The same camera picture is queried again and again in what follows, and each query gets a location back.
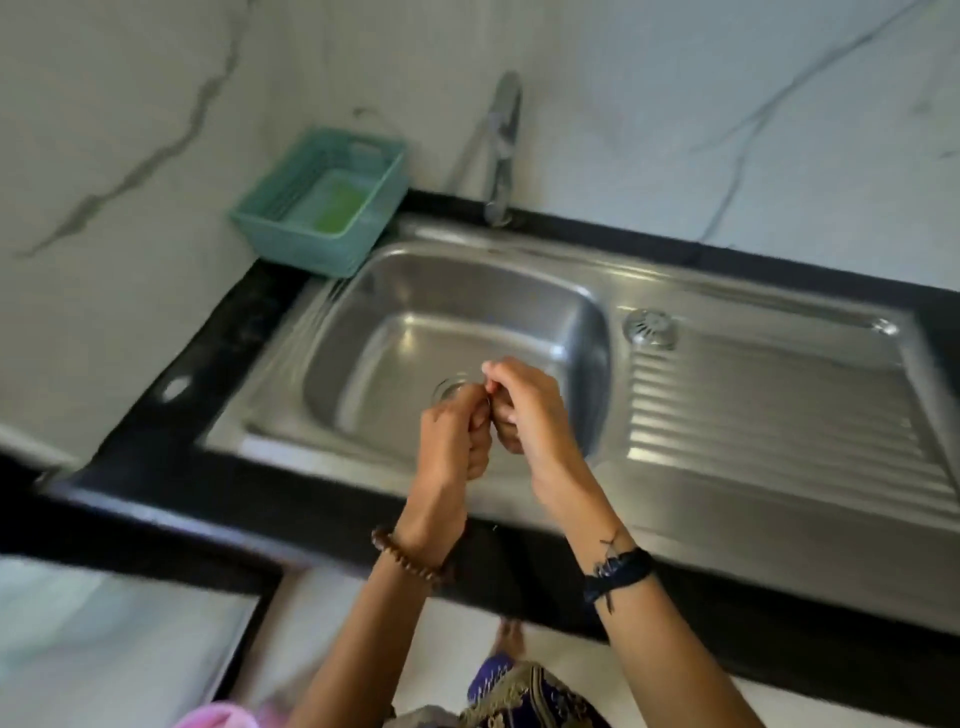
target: basket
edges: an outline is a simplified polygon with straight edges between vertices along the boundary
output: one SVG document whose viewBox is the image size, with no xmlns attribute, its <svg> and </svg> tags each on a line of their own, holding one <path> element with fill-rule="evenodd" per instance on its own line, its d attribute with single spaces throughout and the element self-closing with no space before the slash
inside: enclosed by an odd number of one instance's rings
<svg viewBox="0 0 960 728">
<path fill-rule="evenodd" d="M 407 192 L 404 161 L 403 142 L 314 129 L 229 217 L 262 257 L 349 278 Z"/>
</svg>

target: hand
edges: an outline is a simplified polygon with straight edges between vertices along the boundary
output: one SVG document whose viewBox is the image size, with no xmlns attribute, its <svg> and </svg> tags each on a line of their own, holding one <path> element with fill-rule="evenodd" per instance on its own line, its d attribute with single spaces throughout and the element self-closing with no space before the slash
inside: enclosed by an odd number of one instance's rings
<svg viewBox="0 0 960 728">
<path fill-rule="evenodd" d="M 497 437 L 510 452 L 526 454 L 541 500 L 543 483 L 571 476 L 592 480 L 555 378 L 510 356 L 484 362 L 483 373 Z"/>
<path fill-rule="evenodd" d="M 490 403 L 480 384 L 465 384 L 420 416 L 417 475 L 394 539 L 418 563 L 444 562 L 467 525 L 467 481 L 490 460 Z"/>
</svg>

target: foot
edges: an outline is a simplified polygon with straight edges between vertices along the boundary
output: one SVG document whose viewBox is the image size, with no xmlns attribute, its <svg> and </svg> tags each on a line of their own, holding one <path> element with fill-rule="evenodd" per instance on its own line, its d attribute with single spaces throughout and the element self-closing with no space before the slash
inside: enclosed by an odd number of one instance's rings
<svg viewBox="0 0 960 728">
<path fill-rule="evenodd" d="M 523 659 L 526 648 L 523 643 L 523 622 L 519 619 L 501 619 L 496 629 L 496 639 L 490 650 L 491 657 L 502 652 L 514 662 Z"/>
</svg>

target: granite countertop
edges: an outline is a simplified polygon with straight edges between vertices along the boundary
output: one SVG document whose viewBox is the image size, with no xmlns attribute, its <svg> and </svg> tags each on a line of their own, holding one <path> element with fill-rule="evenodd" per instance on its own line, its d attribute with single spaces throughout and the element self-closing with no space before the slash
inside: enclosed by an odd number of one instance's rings
<svg viewBox="0 0 960 728">
<path fill-rule="evenodd" d="M 403 209 L 482 224 L 479 204 L 455 198 L 411 192 Z M 960 366 L 949 365 L 960 360 L 960 294 L 523 211 L 515 218 L 521 232 L 913 310 L 957 384 Z M 43 492 L 284 564 L 333 556 L 368 570 L 376 557 L 370 532 L 396 520 L 398 498 L 197 446 L 307 280 L 304 272 L 256 263 L 90 464 L 48 478 Z M 173 381 L 177 387 L 168 389 Z M 444 596 L 604 639 L 559 535 L 471 518 L 454 559 L 457 579 Z M 733 674 L 875 713 L 960 725 L 960 637 L 676 565 L 660 564 L 659 575 Z"/>
</svg>

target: person's left hand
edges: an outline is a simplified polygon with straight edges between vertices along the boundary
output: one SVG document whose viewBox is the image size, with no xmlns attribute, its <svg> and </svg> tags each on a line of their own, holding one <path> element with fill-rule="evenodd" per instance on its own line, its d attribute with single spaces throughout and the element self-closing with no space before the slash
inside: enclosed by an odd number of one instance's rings
<svg viewBox="0 0 960 728">
<path fill-rule="evenodd" d="M 410 558 L 436 568 L 467 526 L 467 481 L 490 460 L 490 402 L 480 384 L 465 384 L 420 417 L 417 475 L 394 529 Z"/>
</svg>

